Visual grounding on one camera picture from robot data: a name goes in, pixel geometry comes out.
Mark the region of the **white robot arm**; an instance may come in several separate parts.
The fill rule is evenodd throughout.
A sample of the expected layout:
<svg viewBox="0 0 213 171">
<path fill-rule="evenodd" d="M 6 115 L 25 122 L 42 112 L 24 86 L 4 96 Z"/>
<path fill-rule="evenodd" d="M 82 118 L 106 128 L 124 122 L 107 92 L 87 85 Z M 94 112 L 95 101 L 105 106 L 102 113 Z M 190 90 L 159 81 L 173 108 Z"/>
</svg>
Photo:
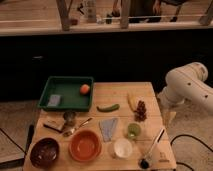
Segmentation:
<svg viewBox="0 0 213 171">
<path fill-rule="evenodd" d="M 188 99 L 213 115 L 213 88 L 205 84 L 207 78 L 208 70 L 200 62 L 170 70 L 165 76 L 166 86 L 158 94 L 162 106 L 172 108 Z"/>
</svg>

